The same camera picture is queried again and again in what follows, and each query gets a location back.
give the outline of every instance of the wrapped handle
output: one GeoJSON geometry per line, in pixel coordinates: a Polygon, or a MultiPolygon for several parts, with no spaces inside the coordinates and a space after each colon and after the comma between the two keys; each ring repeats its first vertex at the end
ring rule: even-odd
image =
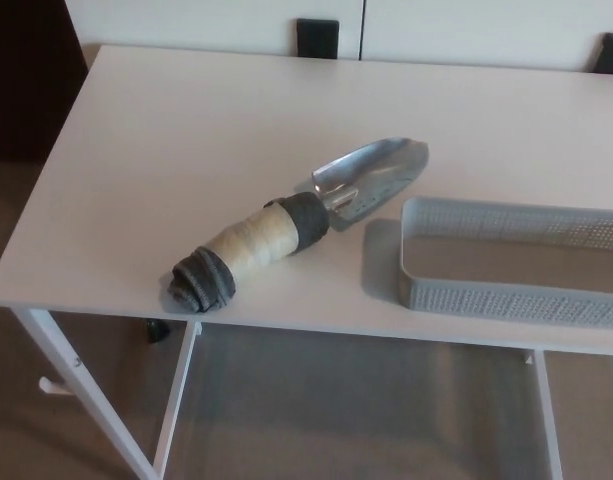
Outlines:
{"type": "Polygon", "coordinates": [[[328,228],[328,211],[314,193],[273,200],[175,265],[168,291],[193,313],[221,308],[246,278],[318,242],[328,228]]]}

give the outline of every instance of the trowel blade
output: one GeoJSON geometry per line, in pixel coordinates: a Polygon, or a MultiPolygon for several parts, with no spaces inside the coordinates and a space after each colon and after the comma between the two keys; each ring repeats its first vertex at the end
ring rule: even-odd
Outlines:
{"type": "Polygon", "coordinates": [[[428,145],[385,138],[333,160],[312,173],[315,192],[343,231],[410,185],[428,164],[428,145]]]}

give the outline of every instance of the white metal leg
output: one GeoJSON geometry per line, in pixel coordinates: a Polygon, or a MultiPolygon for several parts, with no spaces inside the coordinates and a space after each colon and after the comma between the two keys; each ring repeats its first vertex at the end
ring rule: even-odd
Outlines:
{"type": "Polygon", "coordinates": [[[35,309],[13,312],[137,476],[157,480],[159,475],[50,313],[35,309]]]}
{"type": "Polygon", "coordinates": [[[161,478],[164,478],[164,472],[166,471],[166,463],[168,462],[168,454],[170,453],[170,446],[173,442],[175,424],[177,423],[177,415],[179,414],[179,407],[184,394],[184,385],[186,384],[188,367],[193,355],[195,339],[201,332],[202,324],[199,322],[189,322],[186,325],[184,341],[182,342],[182,348],[179,352],[179,360],[177,360],[177,368],[175,369],[175,378],[173,379],[173,386],[171,387],[170,396],[168,397],[168,405],[166,407],[164,421],[162,422],[162,431],[159,434],[157,452],[155,453],[154,466],[161,478]]]}
{"type": "Polygon", "coordinates": [[[546,447],[548,449],[551,480],[563,480],[562,463],[559,458],[559,445],[557,442],[557,429],[555,427],[555,414],[553,413],[553,403],[548,384],[546,357],[543,350],[534,350],[532,357],[537,373],[537,388],[539,390],[539,401],[544,420],[544,430],[546,432],[546,447]]]}
{"type": "Polygon", "coordinates": [[[51,382],[46,377],[39,379],[39,389],[48,395],[72,395],[68,385],[65,383],[51,382]]]}

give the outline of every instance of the white table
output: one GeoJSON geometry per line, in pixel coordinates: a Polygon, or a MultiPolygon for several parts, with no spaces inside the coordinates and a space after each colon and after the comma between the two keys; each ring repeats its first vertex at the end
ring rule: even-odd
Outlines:
{"type": "Polygon", "coordinates": [[[544,351],[613,355],[613,330],[397,305],[364,234],[389,251],[384,232],[413,195],[613,209],[613,77],[104,47],[4,252],[0,306],[141,479],[163,476],[200,320],[532,351],[561,478],[544,351]],[[224,226],[389,136],[428,142],[430,164],[369,219],[269,268],[219,312],[187,315],[162,293],[172,266],[224,226]],[[154,466],[49,311],[188,322],[154,466]]]}

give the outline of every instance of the grey plastic basket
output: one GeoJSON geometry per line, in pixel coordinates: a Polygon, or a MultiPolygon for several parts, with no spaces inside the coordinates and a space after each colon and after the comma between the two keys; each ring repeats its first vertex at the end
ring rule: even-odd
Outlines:
{"type": "Polygon", "coordinates": [[[416,197],[401,236],[408,308],[613,327],[613,211],[416,197]]]}

